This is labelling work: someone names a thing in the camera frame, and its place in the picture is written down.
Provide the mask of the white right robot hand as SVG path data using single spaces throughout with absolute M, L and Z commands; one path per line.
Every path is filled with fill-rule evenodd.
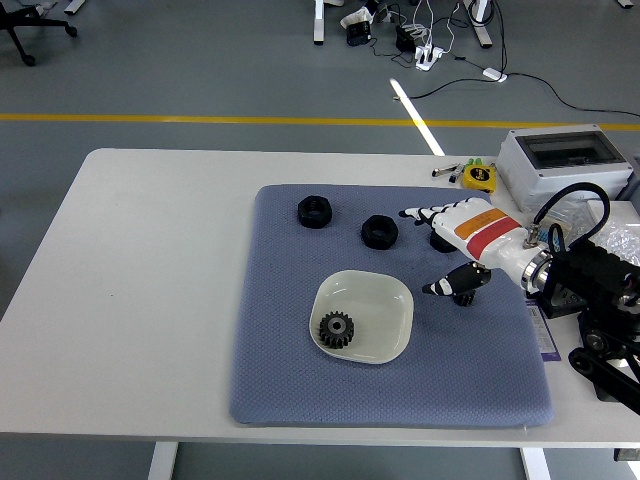
M 488 283 L 491 272 L 503 271 L 524 291 L 532 291 L 534 259 L 544 255 L 540 246 L 526 248 L 527 230 L 514 218 L 482 198 L 469 198 L 430 208 L 399 212 L 416 225 L 426 224 L 469 262 L 422 287 L 426 294 L 453 297 Z

